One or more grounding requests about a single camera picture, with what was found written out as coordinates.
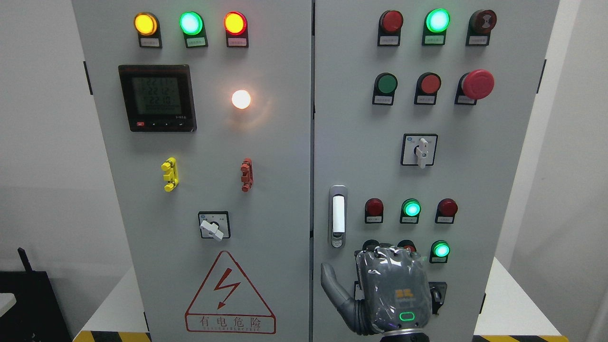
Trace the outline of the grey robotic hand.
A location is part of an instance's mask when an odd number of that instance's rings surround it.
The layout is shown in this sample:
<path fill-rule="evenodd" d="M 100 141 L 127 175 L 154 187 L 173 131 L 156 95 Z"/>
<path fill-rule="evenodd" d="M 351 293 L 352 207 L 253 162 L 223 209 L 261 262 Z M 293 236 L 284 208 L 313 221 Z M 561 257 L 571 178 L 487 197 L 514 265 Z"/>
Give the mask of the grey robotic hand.
<path fill-rule="evenodd" d="M 373 252 L 357 251 L 355 260 L 363 300 L 339 284 L 330 264 L 321 264 L 322 288 L 349 329 L 375 335 L 428 324 L 431 294 L 419 253 L 380 243 Z"/>

